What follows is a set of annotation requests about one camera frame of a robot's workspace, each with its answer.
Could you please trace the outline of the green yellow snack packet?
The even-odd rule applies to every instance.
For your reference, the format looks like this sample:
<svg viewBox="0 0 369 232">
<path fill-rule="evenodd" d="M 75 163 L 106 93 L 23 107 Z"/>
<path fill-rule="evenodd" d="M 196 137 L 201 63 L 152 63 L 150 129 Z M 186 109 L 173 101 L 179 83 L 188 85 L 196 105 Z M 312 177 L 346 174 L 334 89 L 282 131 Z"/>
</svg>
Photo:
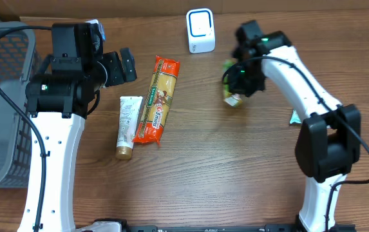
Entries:
<svg viewBox="0 0 369 232">
<path fill-rule="evenodd" d="M 222 70 L 226 72 L 232 65 L 234 65 L 236 62 L 235 60 L 227 59 L 223 63 Z M 231 93 L 229 91 L 229 85 L 228 84 L 222 84 L 223 86 L 223 98 L 224 102 L 226 102 L 229 106 L 232 106 L 233 108 L 238 107 L 242 103 L 242 99 L 239 94 L 237 93 Z"/>
</svg>

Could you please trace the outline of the white Pantene conditioner tube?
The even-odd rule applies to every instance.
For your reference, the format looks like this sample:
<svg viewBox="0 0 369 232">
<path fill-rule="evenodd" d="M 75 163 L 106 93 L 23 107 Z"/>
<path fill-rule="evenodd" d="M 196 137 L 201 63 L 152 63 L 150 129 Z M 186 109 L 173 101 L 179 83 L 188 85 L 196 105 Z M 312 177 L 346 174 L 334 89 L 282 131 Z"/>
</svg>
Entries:
<svg viewBox="0 0 369 232">
<path fill-rule="evenodd" d="M 142 104 L 141 96 L 122 96 L 120 98 L 120 115 L 118 137 L 116 146 L 116 158 L 129 160 L 132 157 L 133 139 L 138 122 L 138 114 Z"/>
</svg>

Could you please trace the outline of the red spaghetti packet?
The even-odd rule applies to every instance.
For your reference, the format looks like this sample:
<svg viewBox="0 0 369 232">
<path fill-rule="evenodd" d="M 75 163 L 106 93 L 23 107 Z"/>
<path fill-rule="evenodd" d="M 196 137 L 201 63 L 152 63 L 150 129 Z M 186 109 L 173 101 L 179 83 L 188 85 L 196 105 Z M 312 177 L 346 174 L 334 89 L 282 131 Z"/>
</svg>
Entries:
<svg viewBox="0 0 369 232">
<path fill-rule="evenodd" d="M 156 142 L 164 132 L 172 105 L 180 62 L 156 56 L 155 67 L 134 143 Z"/>
</svg>

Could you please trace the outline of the mint green wipes packet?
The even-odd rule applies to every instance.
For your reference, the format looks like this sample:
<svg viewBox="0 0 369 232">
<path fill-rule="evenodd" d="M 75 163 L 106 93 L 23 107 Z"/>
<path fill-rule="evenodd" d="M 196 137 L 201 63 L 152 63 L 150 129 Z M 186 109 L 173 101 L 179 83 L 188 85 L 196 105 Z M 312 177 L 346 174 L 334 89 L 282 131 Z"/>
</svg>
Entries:
<svg viewBox="0 0 369 232">
<path fill-rule="evenodd" d="M 296 110 L 292 110 L 292 115 L 289 124 L 290 125 L 301 124 L 301 119 L 299 118 L 299 115 Z"/>
</svg>

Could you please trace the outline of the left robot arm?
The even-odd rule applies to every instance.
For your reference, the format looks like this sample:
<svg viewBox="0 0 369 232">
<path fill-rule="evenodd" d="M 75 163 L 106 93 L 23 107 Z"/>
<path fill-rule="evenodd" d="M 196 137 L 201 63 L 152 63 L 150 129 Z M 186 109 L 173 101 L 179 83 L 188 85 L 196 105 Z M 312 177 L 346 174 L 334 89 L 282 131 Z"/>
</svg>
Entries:
<svg viewBox="0 0 369 232">
<path fill-rule="evenodd" d="M 75 231 L 73 188 L 80 138 L 100 90 L 137 79 L 128 48 L 104 52 L 96 20 L 55 23 L 53 52 L 26 85 L 32 157 L 20 231 Z"/>
</svg>

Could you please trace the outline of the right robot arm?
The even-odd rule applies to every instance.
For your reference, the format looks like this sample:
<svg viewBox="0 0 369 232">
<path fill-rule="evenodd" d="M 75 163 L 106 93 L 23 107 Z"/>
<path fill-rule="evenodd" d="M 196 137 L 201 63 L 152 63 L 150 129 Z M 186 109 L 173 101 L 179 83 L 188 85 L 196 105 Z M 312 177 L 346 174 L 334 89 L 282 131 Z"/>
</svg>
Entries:
<svg viewBox="0 0 369 232">
<path fill-rule="evenodd" d="M 359 110 L 343 106 L 318 83 L 282 31 L 264 34 L 257 21 L 249 21 L 237 29 L 236 38 L 232 56 L 237 62 L 223 75 L 226 101 L 263 91 L 270 79 L 301 121 L 295 156 L 306 188 L 295 230 L 355 231 L 353 225 L 338 225 L 334 213 L 339 183 L 360 156 Z"/>
</svg>

